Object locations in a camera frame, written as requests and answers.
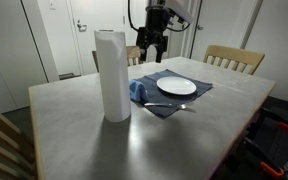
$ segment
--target paper towel roll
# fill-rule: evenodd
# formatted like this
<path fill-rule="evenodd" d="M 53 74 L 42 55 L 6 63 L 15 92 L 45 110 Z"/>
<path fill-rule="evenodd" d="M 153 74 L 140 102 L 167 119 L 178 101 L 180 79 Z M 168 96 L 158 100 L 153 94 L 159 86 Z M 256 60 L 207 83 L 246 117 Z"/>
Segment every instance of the paper towel roll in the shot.
<path fill-rule="evenodd" d="M 131 114 L 125 33 L 95 31 L 94 35 L 105 117 L 123 121 Z"/>

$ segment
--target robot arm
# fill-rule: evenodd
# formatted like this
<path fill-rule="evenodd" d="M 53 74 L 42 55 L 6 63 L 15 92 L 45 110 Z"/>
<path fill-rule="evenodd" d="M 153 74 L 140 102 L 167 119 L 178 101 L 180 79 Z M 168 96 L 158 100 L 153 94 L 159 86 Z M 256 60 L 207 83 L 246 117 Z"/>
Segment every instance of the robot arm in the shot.
<path fill-rule="evenodd" d="M 167 29 L 170 19 L 178 16 L 179 23 L 186 21 L 189 26 L 193 17 L 176 0 L 148 0 L 146 11 L 145 27 L 137 30 L 131 20 L 130 25 L 138 32 L 136 45 L 141 50 L 140 60 L 146 60 L 147 48 L 153 45 L 157 52 L 156 62 L 160 63 L 163 52 L 167 51 L 168 37 L 163 36 L 163 32 Z"/>

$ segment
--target chair back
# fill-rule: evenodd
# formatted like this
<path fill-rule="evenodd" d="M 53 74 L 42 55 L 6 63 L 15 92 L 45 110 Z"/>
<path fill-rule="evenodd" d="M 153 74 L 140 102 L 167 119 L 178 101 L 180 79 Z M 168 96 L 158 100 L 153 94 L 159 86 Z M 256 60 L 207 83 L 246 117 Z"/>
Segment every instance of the chair back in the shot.
<path fill-rule="evenodd" d="M 128 66 L 134 66 L 137 64 L 143 64 L 143 61 L 140 60 L 140 48 L 137 46 L 126 46 L 126 53 L 127 53 L 127 65 Z M 96 55 L 96 51 L 92 51 L 94 63 L 96 66 L 97 72 L 99 72 L 99 67 L 98 67 L 98 59 Z"/>
<path fill-rule="evenodd" d="M 0 114 L 0 178 L 34 179 L 33 141 Z"/>
<path fill-rule="evenodd" d="M 203 62 L 253 75 L 265 54 L 218 45 L 209 45 Z"/>

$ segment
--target blue cloth napkin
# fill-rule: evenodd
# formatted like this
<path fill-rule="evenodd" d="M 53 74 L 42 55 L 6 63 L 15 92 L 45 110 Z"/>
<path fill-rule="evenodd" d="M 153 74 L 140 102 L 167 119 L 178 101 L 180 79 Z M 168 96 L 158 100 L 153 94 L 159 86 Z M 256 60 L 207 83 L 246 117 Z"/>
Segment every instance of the blue cloth napkin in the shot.
<path fill-rule="evenodd" d="M 141 104 L 148 101 L 147 91 L 143 83 L 135 80 L 130 80 L 128 82 L 130 89 L 131 100 L 135 102 L 140 102 Z"/>
<path fill-rule="evenodd" d="M 192 81 L 196 85 L 196 91 L 189 95 L 175 95 L 164 92 L 157 87 L 156 82 L 160 78 L 168 76 L 181 77 Z M 135 80 L 143 83 L 149 97 L 148 102 L 151 103 L 168 103 L 174 105 L 189 103 L 191 101 L 194 101 L 196 98 L 198 98 L 213 87 L 211 83 L 204 83 L 191 78 L 187 78 L 168 69 Z M 176 107 L 170 108 L 162 106 L 147 106 L 146 109 L 162 118 L 168 117 L 178 110 L 178 108 Z"/>

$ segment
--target table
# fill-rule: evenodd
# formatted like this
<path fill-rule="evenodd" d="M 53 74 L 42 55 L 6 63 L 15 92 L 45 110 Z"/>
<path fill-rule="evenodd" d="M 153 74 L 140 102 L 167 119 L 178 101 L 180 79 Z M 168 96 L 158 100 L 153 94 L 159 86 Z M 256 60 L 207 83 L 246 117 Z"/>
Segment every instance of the table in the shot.
<path fill-rule="evenodd" d="M 170 69 L 213 83 L 189 111 L 160 119 L 131 103 L 130 119 L 104 120 L 99 74 L 29 89 L 41 179 L 199 180 L 211 177 L 275 85 L 177 57 L 129 67 L 129 78 Z"/>

